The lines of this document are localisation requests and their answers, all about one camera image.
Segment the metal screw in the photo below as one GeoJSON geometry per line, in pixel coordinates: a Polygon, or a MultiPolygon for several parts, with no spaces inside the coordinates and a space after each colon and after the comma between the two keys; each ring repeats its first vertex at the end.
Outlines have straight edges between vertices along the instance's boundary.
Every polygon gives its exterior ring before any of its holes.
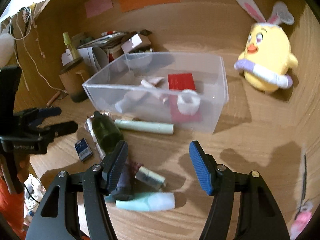
{"type": "Polygon", "coordinates": [[[92,170],[93,171],[99,171],[101,169],[101,165],[100,164],[95,164],[92,166],[92,170]]]}
{"type": "Polygon", "coordinates": [[[226,166],[225,165],[223,165],[223,164],[218,164],[218,166],[217,166],[217,169],[219,170],[219,171],[225,171],[226,170],[226,166]]]}
{"type": "Polygon", "coordinates": [[[255,178],[260,176],[259,172],[257,172],[257,171],[251,172],[251,175],[254,176],[255,178]]]}
{"type": "Polygon", "coordinates": [[[59,176],[60,178],[63,178],[64,176],[66,176],[66,174],[67,174],[66,171],[60,171],[60,172],[58,173],[58,176],[59,176]]]}

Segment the mint green tube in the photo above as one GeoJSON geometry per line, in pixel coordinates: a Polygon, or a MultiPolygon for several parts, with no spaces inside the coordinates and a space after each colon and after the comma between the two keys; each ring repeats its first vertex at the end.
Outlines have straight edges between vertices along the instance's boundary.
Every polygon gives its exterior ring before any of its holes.
{"type": "Polygon", "coordinates": [[[132,211],[163,211],[174,209],[175,198],[171,192],[147,192],[134,194],[133,200],[116,201],[117,208],[132,211]]]}
{"type": "Polygon", "coordinates": [[[120,129],[160,133],[160,134],[173,134],[172,123],[126,121],[126,120],[117,119],[115,120],[115,125],[120,129]]]}

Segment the chick plush toy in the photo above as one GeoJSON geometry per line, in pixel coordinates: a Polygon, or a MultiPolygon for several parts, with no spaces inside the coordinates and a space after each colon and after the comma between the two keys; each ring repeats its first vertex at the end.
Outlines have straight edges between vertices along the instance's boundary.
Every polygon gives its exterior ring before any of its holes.
{"type": "Polygon", "coordinates": [[[244,72],[245,79],[256,89],[272,93],[278,88],[288,89],[292,78],[289,68],[298,66],[291,53],[287,35],[278,25],[292,25],[294,19],[283,2],[277,2],[268,21],[253,0],[237,0],[241,7],[258,23],[251,28],[245,50],[238,57],[235,69],[244,72]]]}

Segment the blue gripper pad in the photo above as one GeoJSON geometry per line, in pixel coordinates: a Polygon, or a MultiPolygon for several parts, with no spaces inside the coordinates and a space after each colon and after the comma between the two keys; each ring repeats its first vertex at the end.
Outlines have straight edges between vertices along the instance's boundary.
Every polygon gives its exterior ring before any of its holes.
{"type": "Polygon", "coordinates": [[[212,196],[213,194],[213,181],[211,172],[215,172],[211,163],[209,162],[206,154],[202,150],[198,141],[193,141],[189,145],[189,155],[195,168],[198,181],[202,190],[204,190],[207,195],[212,196]]]}

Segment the bottle cap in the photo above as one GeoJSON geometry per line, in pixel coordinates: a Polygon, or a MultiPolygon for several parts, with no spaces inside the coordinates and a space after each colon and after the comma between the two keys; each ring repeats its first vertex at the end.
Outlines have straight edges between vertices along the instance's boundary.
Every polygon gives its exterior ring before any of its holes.
{"type": "Polygon", "coordinates": [[[70,40],[70,38],[69,38],[69,33],[64,32],[64,33],[62,34],[62,36],[63,36],[63,40],[64,40],[64,45],[69,45],[69,44],[71,44],[71,40],[70,40]]]}

